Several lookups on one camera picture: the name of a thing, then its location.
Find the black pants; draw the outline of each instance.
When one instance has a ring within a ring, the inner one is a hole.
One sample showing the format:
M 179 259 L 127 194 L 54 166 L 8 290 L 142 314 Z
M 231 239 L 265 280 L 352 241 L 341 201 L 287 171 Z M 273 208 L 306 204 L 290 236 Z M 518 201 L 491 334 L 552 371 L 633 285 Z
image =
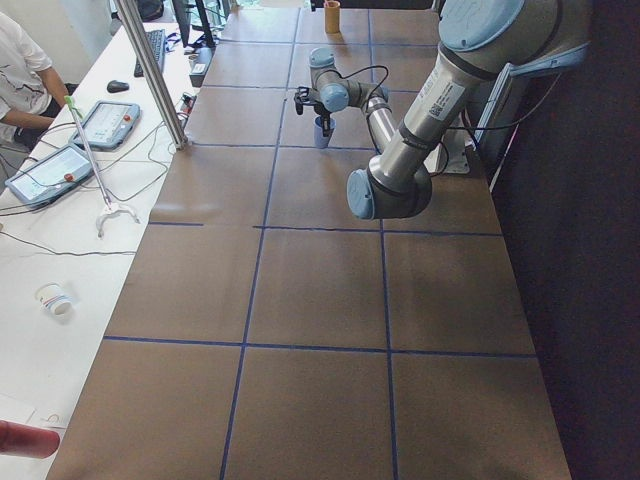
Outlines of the black pants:
M 78 87 L 78 85 L 72 83 L 67 83 L 65 85 L 69 91 L 69 95 L 73 95 L 73 92 L 75 92 Z M 60 110 L 60 105 L 58 105 L 58 102 L 52 98 L 47 109 L 40 115 L 43 117 L 56 118 L 58 113 L 60 113 Z M 33 150 L 37 145 L 38 140 L 40 140 L 40 136 L 46 131 L 46 128 L 18 128 L 16 133 L 13 134 L 13 141 L 24 145 L 29 150 Z

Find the black bag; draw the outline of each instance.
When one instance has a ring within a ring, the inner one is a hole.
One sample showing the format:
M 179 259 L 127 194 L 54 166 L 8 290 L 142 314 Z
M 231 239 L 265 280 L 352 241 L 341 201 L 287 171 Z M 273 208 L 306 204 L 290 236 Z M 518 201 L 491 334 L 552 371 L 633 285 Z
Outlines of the black bag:
M 160 18 L 164 13 L 164 2 L 162 0 L 136 0 L 136 2 L 143 22 Z

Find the white table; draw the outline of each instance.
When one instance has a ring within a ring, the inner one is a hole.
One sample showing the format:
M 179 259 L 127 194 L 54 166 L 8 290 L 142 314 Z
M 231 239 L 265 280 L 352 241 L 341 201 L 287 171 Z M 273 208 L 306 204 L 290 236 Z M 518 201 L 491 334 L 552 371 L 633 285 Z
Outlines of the white table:
M 165 28 L 167 34 L 177 30 L 173 24 L 145 27 Z M 175 150 L 164 127 L 158 130 L 155 145 L 154 134 L 145 139 L 162 119 L 146 80 L 133 77 L 134 63 L 133 49 L 120 29 L 73 95 L 84 113 L 98 100 L 133 102 L 141 107 L 139 122 L 124 145 L 114 152 L 96 152 L 100 164 L 107 166 L 143 141 L 102 175 L 106 186 L 120 198 L 134 194 L 161 174 Z M 176 105 L 183 92 L 195 93 L 181 45 L 167 53 L 163 72 Z M 128 82 L 130 89 L 107 93 L 106 85 L 114 79 Z M 70 121 L 65 107 L 54 125 Z M 60 147 L 73 132 L 73 128 L 63 128 L 44 140 Z M 43 158 L 53 151 L 41 142 L 32 155 Z M 160 164 L 150 161 L 148 154 Z M 4 232 L 57 252 L 135 251 L 163 180 L 123 202 L 136 210 L 140 224 L 126 214 L 109 218 L 103 239 L 98 238 L 95 225 L 104 206 L 95 179 L 86 184 L 91 189 L 78 188 L 44 210 L 0 217 L 0 222 Z M 0 208 L 18 204 L 8 189 L 0 195 Z M 132 260 L 131 254 L 51 255 L 0 235 L 0 419 L 57 428 L 64 434 Z M 49 282 L 59 283 L 73 298 L 70 312 L 54 317 L 35 299 L 35 291 Z M 37 460 L 0 455 L 0 477 L 43 479 L 54 457 Z

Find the white shirt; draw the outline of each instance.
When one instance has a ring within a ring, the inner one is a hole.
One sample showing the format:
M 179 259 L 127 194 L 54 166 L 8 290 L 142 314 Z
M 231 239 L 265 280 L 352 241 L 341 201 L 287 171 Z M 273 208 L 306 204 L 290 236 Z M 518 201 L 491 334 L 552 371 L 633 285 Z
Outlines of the white shirt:
M 1 123 L 10 109 L 40 114 L 51 95 L 35 72 L 51 59 L 16 22 L 0 12 L 0 143 L 12 142 L 16 127 Z

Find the tablet device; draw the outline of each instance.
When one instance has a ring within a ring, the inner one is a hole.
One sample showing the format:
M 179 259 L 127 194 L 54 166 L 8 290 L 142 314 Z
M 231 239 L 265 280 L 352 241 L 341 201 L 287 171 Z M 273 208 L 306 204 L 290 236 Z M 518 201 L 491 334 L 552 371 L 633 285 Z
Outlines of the tablet device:
M 25 206 L 37 208 L 57 200 L 92 174 L 84 151 L 69 144 L 20 170 L 4 184 Z
M 140 106 L 135 103 L 100 101 L 82 120 L 82 128 L 92 150 L 110 151 L 124 142 L 139 117 Z M 77 131 L 71 143 L 84 148 Z

